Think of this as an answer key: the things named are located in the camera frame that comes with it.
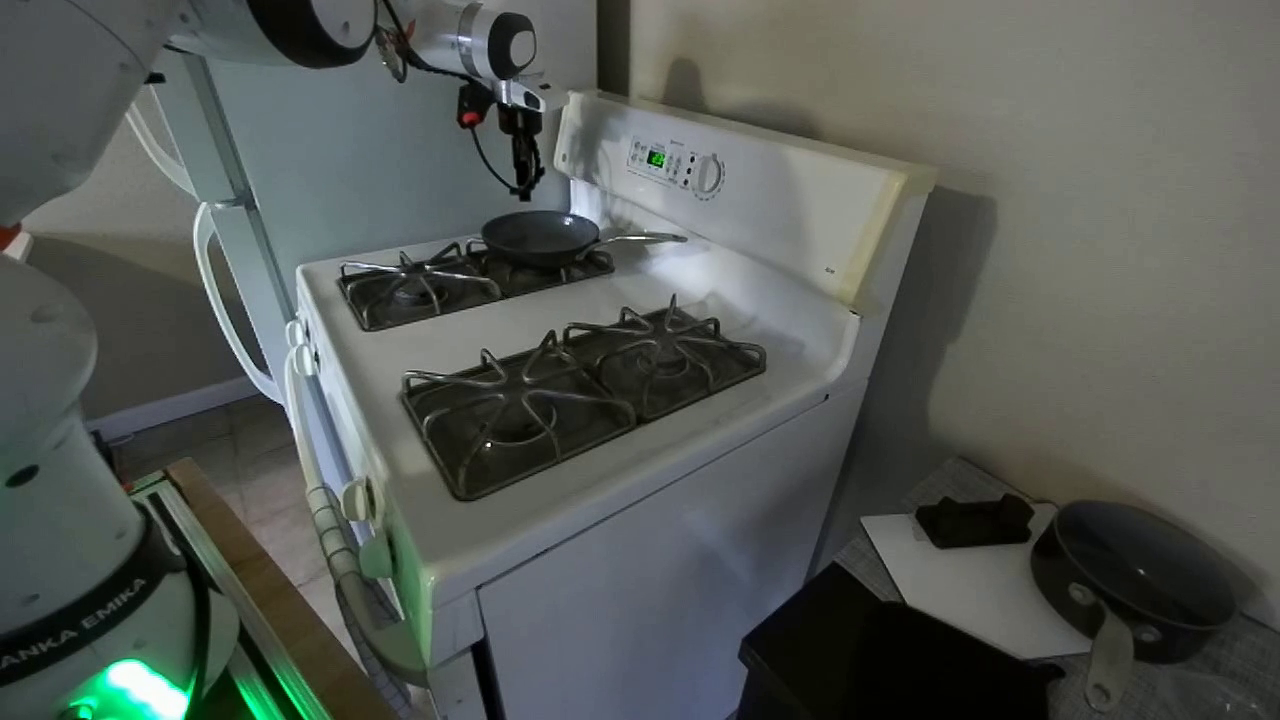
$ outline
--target floor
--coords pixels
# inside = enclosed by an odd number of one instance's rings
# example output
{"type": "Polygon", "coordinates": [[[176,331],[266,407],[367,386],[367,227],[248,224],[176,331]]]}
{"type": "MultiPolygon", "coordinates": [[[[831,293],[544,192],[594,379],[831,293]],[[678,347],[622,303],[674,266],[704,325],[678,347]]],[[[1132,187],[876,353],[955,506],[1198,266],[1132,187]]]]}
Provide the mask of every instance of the floor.
{"type": "Polygon", "coordinates": [[[274,405],[224,405],[214,411],[112,442],[107,451],[121,478],[191,462],[333,629],[333,635],[351,652],[351,635],[340,621],[316,528],[302,509],[291,436],[274,405]]]}

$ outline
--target wall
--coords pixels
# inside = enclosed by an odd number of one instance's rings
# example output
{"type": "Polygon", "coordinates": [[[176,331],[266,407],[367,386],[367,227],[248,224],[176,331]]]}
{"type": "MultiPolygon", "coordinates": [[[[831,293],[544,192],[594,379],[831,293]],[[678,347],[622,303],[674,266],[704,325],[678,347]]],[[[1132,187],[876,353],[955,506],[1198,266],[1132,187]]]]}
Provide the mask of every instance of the wall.
{"type": "Polygon", "coordinates": [[[602,0],[599,75],[944,168],[853,498],[959,448],[1127,498],[1280,615],[1280,5],[602,0]]]}
{"type": "Polygon", "coordinates": [[[121,126],[92,178],[29,220],[32,266],[68,286],[98,331],[85,418],[238,376],[195,280],[191,212],[121,126]]]}

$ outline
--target stove burner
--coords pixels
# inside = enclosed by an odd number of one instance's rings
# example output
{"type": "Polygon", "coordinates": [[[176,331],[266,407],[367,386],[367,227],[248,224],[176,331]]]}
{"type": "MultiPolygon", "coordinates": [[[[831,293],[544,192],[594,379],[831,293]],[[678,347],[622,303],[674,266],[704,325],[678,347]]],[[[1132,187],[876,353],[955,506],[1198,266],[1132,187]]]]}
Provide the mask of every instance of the stove burner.
{"type": "Polygon", "coordinates": [[[411,374],[405,407],[454,500],[479,500],[635,425],[635,411],[602,396],[557,331],[512,362],[479,353],[479,369],[460,376],[411,374]]]}
{"type": "Polygon", "coordinates": [[[674,298],[653,316],[622,310],[619,325],[567,325],[565,345],[640,419],[673,418],[765,374],[765,347],[722,339],[716,316],[693,320],[674,298]]]}
{"type": "Polygon", "coordinates": [[[400,399],[448,491],[479,500],[759,374],[765,347],[673,299],[649,316],[622,310],[619,325],[567,325],[509,362],[479,353],[471,374],[411,374],[400,399]]]}
{"type": "Polygon", "coordinates": [[[493,256],[483,245],[448,245],[427,259],[400,256],[397,266],[340,269],[336,286],[355,325],[380,331],[606,274],[612,256],[599,249],[586,249],[560,269],[529,269],[493,256]]]}

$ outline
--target stove knob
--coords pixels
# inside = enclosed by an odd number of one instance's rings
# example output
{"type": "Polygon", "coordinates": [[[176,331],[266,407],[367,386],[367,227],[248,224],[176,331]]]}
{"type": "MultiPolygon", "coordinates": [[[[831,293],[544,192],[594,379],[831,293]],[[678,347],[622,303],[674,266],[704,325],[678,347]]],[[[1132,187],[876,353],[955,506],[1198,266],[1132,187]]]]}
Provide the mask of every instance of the stove knob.
{"type": "Polygon", "coordinates": [[[320,374],[320,353],[316,347],[297,347],[299,374],[316,376],[320,374]]]}
{"type": "Polygon", "coordinates": [[[694,192],[712,196],[721,187],[721,180],[722,180],[722,160],[721,156],[704,156],[694,163],[694,192]]]}
{"type": "Polygon", "coordinates": [[[313,345],[313,329],[306,329],[306,320],[291,320],[291,325],[284,325],[284,345],[287,345],[287,347],[302,347],[302,345],[313,345]]]}
{"type": "Polygon", "coordinates": [[[345,509],[349,522],[372,525],[377,522],[372,481],[355,478],[336,506],[345,509]]]}

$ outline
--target green light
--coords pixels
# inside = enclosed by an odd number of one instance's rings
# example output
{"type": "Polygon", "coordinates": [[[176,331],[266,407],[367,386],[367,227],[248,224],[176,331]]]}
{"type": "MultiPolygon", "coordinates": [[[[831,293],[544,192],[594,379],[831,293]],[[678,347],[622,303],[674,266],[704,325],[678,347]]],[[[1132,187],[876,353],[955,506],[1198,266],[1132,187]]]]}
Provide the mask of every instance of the green light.
{"type": "Polygon", "coordinates": [[[114,661],[95,671],[81,692],[68,702],[65,716],[74,720],[178,720],[186,714],[186,697],[171,687],[160,671],[144,661],[114,661]]]}

